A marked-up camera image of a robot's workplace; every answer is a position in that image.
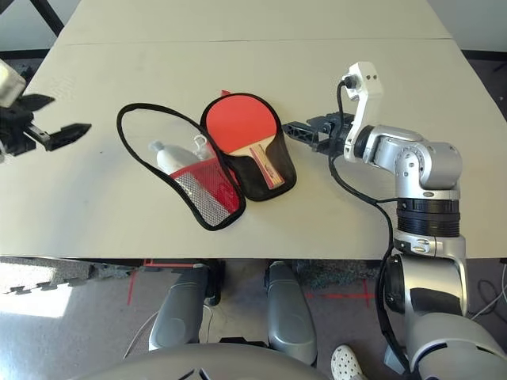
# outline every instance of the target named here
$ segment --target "mesh pouch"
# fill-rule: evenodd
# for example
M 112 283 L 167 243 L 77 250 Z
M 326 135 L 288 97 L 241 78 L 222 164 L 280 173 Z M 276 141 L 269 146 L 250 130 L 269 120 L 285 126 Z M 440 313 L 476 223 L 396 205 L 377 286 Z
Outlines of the mesh pouch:
M 241 216 L 245 198 L 199 124 L 167 107 L 135 103 L 118 112 L 116 127 L 127 152 L 171 186 L 206 230 Z

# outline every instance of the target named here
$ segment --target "black cable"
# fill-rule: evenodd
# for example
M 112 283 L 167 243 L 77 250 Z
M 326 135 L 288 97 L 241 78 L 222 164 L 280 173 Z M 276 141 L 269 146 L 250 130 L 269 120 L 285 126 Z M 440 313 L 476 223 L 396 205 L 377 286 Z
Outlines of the black cable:
M 494 297 L 492 297 L 492 299 L 488 299 L 484 293 L 482 292 L 482 287 L 481 285 L 485 283 L 487 285 L 489 285 L 491 287 L 491 289 L 493 289 L 493 293 L 494 293 Z M 489 305 L 491 303 L 492 300 L 494 300 L 495 298 L 498 297 L 498 295 L 500 295 L 499 292 L 497 292 L 497 288 L 493 285 L 493 283 L 491 281 L 489 281 L 488 279 L 480 279 L 478 282 L 477 282 L 477 292 L 479 294 L 479 296 L 481 297 L 481 300 L 484 302 L 485 305 Z M 486 311 L 484 311 L 483 313 L 481 313 L 480 315 L 483 316 L 483 315 L 488 315 L 488 314 L 494 314 L 496 315 L 502 322 L 506 323 L 507 324 L 507 319 L 501 315 L 500 313 L 498 313 L 498 310 L 497 310 L 497 305 L 499 302 L 501 302 L 503 300 L 503 298 L 500 298 L 498 299 L 496 302 L 493 303 L 493 305 L 491 305 L 491 307 L 489 309 L 486 309 Z M 469 314 L 472 314 L 472 315 L 476 315 L 478 312 L 474 312 L 474 311 L 468 311 Z
M 340 81 L 337 86 L 337 102 L 338 102 L 338 112 L 340 115 L 340 122 L 341 127 L 345 126 L 345 117 L 343 116 L 343 103 L 341 100 L 341 89 L 345 86 L 345 83 L 343 81 Z M 393 223 L 391 221 L 391 218 L 385 212 L 385 210 L 378 205 L 378 203 L 386 203 L 386 202 L 393 202 L 397 199 L 382 199 L 377 200 L 375 198 L 372 198 L 370 196 L 367 196 L 363 192 L 360 192 L 353 188 L 351 185 L 347 184 L 338 173 L 336 166 L 334 164 L 334 161 L 338 157 L 337 152 L 337 137 L 338 137 L 338 130 L 337 128 L 334 128 L 330 133 L 330 150 L 328 155 L 328 166 L 331 172 L 331 176 L 333 179 L 347 192 L 352 194 L 353 196 L 359 198 L 365 203 L 368 203 L 372 205 L 374 208 L 376 208 L 382 216 L 387 221 L 387 229 L 389 232 L 389 241 L 387 244 L 387 250 L 383 255 L 382 261 L 380 262 L 380 269 L 379 269 L 379 276 L 377 277 L 376 284 L 375 284 L 375 306 L 377 309 L 377 316 L 379 319 L 380 324 L 380 330 L 382 331 L 382 334 L 384 338 L 386 339 L 387 343 L 391 347 L 391 350 L 394 352 L 396 357 L 398 358 L 398 361 L 403 365 L 405 368 L 405 371 L 407 373 L 410 372 L 410 365 L 408 359 L 405 357 L 405 354 L 403 353 L 402 347 L 400 346 L 398 340 L 396 339 L 395 333 L 392 329 L 391 321 L 389 320 L 389 316 L 387 315 L 387 311 L 384 304 L 383 299 L 383 289 L 385 285 L 385 279 L 384 279 L 384 273 L 386 271 L 386 264 L 387 259 L 392 253 L 392 250 L 394 248 L 393 245 Z

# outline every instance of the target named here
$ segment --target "white wall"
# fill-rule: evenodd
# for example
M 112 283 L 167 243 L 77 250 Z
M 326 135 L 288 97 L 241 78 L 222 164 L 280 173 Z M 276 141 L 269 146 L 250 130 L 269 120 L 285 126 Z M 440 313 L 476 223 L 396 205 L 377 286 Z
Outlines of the white wall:
M 507 51 L 507 0 L 428 0 L 464 50 Z
M 49 3 L 66 24 L 79 0 L 49 0 Z M 0 14 L 0 51 L 49 49 L 55 41 L 55 34 L 29 0 L 14 0 Z

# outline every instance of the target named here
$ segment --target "red mesh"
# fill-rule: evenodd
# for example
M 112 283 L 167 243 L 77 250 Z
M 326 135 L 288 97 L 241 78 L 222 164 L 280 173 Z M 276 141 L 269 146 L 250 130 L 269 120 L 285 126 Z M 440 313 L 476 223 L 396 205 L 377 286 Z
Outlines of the red mesh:
M 186 166 L 171 174 L 196 205 L 204 220 L 216 226 L 239 208 L 239 198 L 217 158 Z

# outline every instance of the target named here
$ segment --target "red rubber paddle face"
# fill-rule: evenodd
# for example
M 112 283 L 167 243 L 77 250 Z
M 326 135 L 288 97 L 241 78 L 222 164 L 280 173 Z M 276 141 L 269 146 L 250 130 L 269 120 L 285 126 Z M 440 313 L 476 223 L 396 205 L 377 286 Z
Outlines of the red rubber paddle face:
M 208 133 L 229 154 L 276 135 L 273 114 L 261 101 L 233 95 L 217 101 L 206 115 Z

